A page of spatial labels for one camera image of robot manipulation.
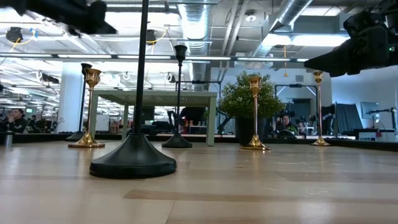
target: fluorescent light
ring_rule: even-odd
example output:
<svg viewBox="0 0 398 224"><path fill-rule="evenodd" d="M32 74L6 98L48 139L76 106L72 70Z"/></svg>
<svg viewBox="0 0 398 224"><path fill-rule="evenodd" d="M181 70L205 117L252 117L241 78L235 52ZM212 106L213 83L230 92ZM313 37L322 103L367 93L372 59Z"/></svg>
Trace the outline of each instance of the fluorescent light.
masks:
<svg viewBox="0 0 398 224"><path fill-rule="evenodd" d="M138 55L118 55L120 59L138 59ZM162 55L146 55L145 59L158 59L158 60L170 60L171 56L162 56Z"/></svg>
<svg viewBox="0 0 398 224"><path fill-rule="evenodd" d="M24 95L28 95L29 92L26 90L23 90L21 88L9 88L11 92L13 93L18 93L18 94L24 94Z"/></svg>
<svg viewBox="0 0 398 224"><path fill-rule="evenodd" d="M138 55L118 55L120 59L138 59Z"/></svg>
<svg viewBox="0 0 398 224"><path fill-rule="evenodd" d="M298 35L293 38L292 45L309 47L337 47L349 37L341 35Z"/></svg>
<svg viewBox="0 0 398 224"><path fill-rule="evenodd" d="M187 56L186 60L231 60L231 57Z"/></svg>
<svg viewBox="0 0 398 224"><path fill-rule="evenodd" d="M16 83L14 83L13 81L6 80L6 79L4 79L4 78L0 78L0 82L1 82L1 83L8 83L8 84L11 84L11 85L15 85L15 84L16 84Z"/></svg>
<svg viewBox="0 0 398 224"><path fill-rule="evenodd" d="M290 37L286 35L268 34L261 42L263 46L290 45Z"/></svg>
<svg viewBox="0 0 398 224"><path fill-rule="evenodd" d="M253 62L289 62L290 58L247 58L240 57L237 60L240 61L253 61Z"/></svg>
<svg viewBox="0 0 398 224"><path fill-rule="evenodd" d="M50 54L12 54L0 53L0 57L52 57Z"/></svg>
<svg viewBox="0 0 398 224"><path fill-rule="evenodd" d="M141 4L107 4L107 7L136 7L136 8L142 8ZM164 7L162 4L151 4L149 7ZM169 6L171 9L176 9L176 6Z"/></svg>
<svg viewBox="0 0 398 224"><path fill-rule="evenodd" d="M60 58L111 58L111 55L58 55Z"/></svg>
<svg viewBox="0 0 398 224"><path fill-rule="evenodd" d="M171 56L146 55L145 59L171 59Z"/></svg>

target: brass candlestick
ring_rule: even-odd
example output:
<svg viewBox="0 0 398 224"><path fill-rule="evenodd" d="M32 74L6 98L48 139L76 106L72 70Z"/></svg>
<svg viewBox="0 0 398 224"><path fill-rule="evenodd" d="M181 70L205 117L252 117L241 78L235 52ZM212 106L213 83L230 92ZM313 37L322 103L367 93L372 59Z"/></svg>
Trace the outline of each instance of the brass candlestick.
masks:
<svg viewBox="0 0 398 224"><path fill-rule="evenodd" d="M323 74L323 72L321 72L321 71L315 71L313 73L315 81L318 85L318 88L317 88L318 99L317 100L318 100L318 107L319 107L319 118L318 118L319 129L318 129L318 140L316 142L312 143L311 146L329 146L330 145L327 142L325 142L325 140L322 137L322 105L321 105L322 74Z"/></svg>
<svg viewBox="0 0 398 224"><path fill-rule="evenodd" d="M76 143L74 144L69 144L69 147L105 147L105 144L103 143L98 143L97 141L94 140L94 138L91 136L90 129L91 129L91 102L93 101L93 91L94 91L94 86L96 86L100 82L100 70L94 69L94 68L86 68L86 82L88 86L90 87L89 92L90 92L90 98L88 100L88 125L87 125L87 130L85 132L85 135Z"/></svg>
<svg viewBox="0 0 398 224"><path fill-rule="evenodd" d="M241 146L241 149L247 150L271 150L270 147L263 145L257 134L257 99L261 88L261 77L250 78L250 90L254 98L254 134L247 146Z"/></svg>

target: computer screen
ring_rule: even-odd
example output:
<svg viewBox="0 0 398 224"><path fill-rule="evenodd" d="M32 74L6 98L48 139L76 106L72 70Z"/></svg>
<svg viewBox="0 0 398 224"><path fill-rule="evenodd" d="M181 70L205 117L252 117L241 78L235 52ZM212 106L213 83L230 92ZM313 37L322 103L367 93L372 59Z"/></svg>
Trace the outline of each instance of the computer screen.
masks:
<svg viewBox="0 0 398 224"><path fill-rule="evenodd" d="M379 109L379 103L372 102L361 102L362 119L373 119L377 117L378 113L369 113L370 111L376 111Z"/></svg>

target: black equipment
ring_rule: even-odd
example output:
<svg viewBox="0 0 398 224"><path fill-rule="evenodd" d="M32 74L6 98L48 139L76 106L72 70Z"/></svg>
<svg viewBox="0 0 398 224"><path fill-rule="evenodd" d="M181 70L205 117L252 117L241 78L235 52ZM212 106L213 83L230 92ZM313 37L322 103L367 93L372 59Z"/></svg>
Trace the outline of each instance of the black equipment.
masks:
<svg viewBox="0 0 398 224"><path fill-rule="evenodd" d="M62 22L68 25L72 35L80 35L77 30L85 34L117 33L105 22L106 3L103 1L94 1L87 6L86 0L0 0L0 7L12 7L19 15L32 11Z"/></svg>
<svg viewBox="0 0 398 224"><path fill-rule="evenodd" d="M288 130L281 130L278 132L278 138L281 139L296 139L296 136L294 135L294 133L291 133Z"/></svg>
<svg viewBox="0 0 398 224"><path fill-rule="evenodd" d="M307 68L331 77L398 64L398 0L383 0L351 16L344 28L351 37L330 53L307 60Z"/></svg>
<svg viewBox="0 0 398 224"><path fill-rule="evenodd" d="M11 41L12 43L19 43L24 40L21 34L20 27L11 27L9 31L7 31L6 39Z"/></svg>

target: pipe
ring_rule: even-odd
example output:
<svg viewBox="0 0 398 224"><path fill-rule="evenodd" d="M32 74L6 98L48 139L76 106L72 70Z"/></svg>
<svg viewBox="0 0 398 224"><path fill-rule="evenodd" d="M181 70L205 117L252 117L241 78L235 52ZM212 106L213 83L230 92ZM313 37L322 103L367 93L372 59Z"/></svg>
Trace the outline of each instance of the pipe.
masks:
<svg viewBox="0 0 398 224"><path fill-rule="evenodd" d="M311 2L312 0L284 0L280 5L277 22L271 28L271 31L288 26L296 21Z"/></svg>
<svg viewBox="0 0 398 224"><path fill-rule="evenodd" d="M181 14L181 28L184 38L189 40L207 40L209 33L210 6L200 4L181 4L178 5ZM189 56L208 55L209 43L187 42L187 54ZM192 63L192 80L204 80L206 64ZM194 85L194 90L200 90L201 87Z"/></svg>
<svg viewBox="0 0 398 224"><path fill-rule="evenodd" d="M270 26L268 33L294 23L297 18L299 18L301 13L303 13L305 8L311 4L311 2L312 0L284 0L280 6L277 19ZM256 50L251 54L251 57L265 57L271 51L273 46L263 45L262 43L264 40L262 40Z"/></svg>
<svg viewBox="0 0 398 224"><path fill-rule="evenodd" d="M141 4L112 3L107 5L106 11L107 12L142 12L142 6ZM150 4L148 12L177 14L177 15L180 14L175 5L164 6L162 4Z"/></svg>
<svg viewBox="0 0 398 224"><path fill-rule="evenodd" d="M238 4L239 4L239 0L234 0L232 9L231 9L231 18L229 19L229 22L228 22L228 25L227 25L226 31L225 31L223 47L221 48L221 55L224 55L224 53L225 53L226 45L228 44L229 35L231 35L232 25L234 24L234 21L235 21L236 11L238 10Z"/></svg>
<svg viewBox="0 0 398 224"><path fill-rule="evenodd" d="M236 22L234 32L232 33L231 42L229 43L229 46L228 46L228 51L226 53L227 55L231 55L232 49L233 49L235 41L236 41L236 37L238 36L239 28L241 27L241 24L242 24L244 13L246 12L246 9L248 8L248 4L249 4L249 0L244 0L242 3L241 11L239 13L239 17Z"/></svg>

